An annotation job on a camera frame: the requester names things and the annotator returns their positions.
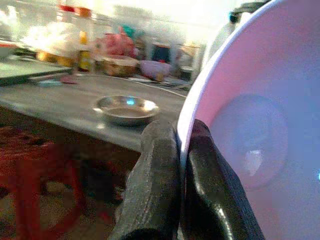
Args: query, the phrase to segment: red plastic stool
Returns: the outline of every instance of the red plastic stool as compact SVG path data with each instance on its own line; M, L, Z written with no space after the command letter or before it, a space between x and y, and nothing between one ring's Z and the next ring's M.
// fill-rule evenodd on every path
M76 204L55 226L42 229L39 196L48 181L71 185ZM0 187L13 193L16 231L23 240L58 239L86 208L72 159L52 142L9 128L0 128Z

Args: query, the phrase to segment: glass jar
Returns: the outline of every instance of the glass jar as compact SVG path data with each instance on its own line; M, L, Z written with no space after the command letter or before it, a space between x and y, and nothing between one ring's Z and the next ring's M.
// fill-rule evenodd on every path
M92 38L94 40L97 38L103 38L105 34L111 34L113 32L113 24L109 17L93 13L91 19L93 23Z
M75 8L73 6L59 5L56 12L56 21L64 23L72 23L75 15Z
M93 23L91 19L91 10L85 7L75 7L72 23L79 28L80 32L85 32L88 42L91 42L93 36Z

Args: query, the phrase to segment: metal plate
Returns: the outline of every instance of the metal plate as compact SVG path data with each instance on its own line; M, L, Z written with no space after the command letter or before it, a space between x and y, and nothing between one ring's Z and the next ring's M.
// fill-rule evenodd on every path
M109 122L125 126L147 124L159 113L153 101L133 96L104 96L93 109Z

